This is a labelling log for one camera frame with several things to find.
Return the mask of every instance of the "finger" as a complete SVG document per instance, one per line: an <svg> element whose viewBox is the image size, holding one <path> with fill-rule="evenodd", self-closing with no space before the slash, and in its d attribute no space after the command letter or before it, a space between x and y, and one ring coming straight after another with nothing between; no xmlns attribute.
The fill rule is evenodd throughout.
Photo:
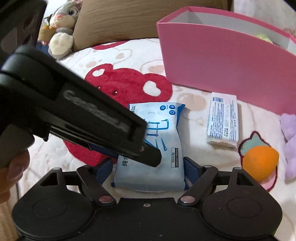
<svg viewBox="0 0 296 241"><path fill-rule="evenodd" d="M30 163L30 155L28 150L17 155L9 164L7 180L18 179L20 175L26 170Z"/></svg>
<svg viewBox="0 0 296 241"><path fill-rule="evenodd" d="M9 198L10 198L10 191L1 194L0 195L0 204L8 201Z"/></svg>
<svg viewBox="0 0 296 241"><path fill-rule="evenodd" d="M1 171L0 171L0 183L1 183L0 195L8 192L22 178L22 176L23 176L23 174L21 174L18 178L14 179L14 180L10 180L10 181L8 181L7 179L2 180Z"/></svg>

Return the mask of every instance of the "brown pillow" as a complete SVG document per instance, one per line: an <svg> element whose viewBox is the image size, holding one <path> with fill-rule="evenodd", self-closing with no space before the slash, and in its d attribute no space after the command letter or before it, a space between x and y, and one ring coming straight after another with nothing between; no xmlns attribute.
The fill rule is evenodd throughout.
<svg viewBox="0 0 296 241"><path fill-rule="evenodd" d="M156 22L186 6L227 10L229 0L83 0L73 50L129 39L157 38Z"/></svg>

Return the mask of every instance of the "plush rabbit eye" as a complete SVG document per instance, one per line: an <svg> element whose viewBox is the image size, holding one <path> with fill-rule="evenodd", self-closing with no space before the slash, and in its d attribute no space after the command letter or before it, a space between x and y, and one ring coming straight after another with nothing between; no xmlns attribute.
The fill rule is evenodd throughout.
<svg viewBox="0 0 296 241"><path fill-rule="evenodd" d="M69 12L68 12L68 15L70 15L70 16L72 16L72 15L74 15L74 10L70 10Z"/></svg>

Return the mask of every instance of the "cardboard box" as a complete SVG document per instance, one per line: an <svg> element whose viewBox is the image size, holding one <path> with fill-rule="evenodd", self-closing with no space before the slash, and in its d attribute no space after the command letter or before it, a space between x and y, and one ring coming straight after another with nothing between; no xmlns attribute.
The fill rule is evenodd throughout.
<svg viewBox="0 0 296 241"><path fill-rule="evenodd" d="M203 7L181 8L160 20L157 30L172 83L236 95L277 114L296 114L293 36L250 17Z"/></svg>

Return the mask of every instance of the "person's hand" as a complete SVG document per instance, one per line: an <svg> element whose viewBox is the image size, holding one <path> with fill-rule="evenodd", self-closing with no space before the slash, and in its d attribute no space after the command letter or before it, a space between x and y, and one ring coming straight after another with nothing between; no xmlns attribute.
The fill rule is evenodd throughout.
<svg viewBox="0 0 296 241"><path fill-rule="evenodd" d="M0 204L10 198L12 188L21 178L23 172L28 168L30 155L28 150L11 160L9 167L0 169Z"/></svg>

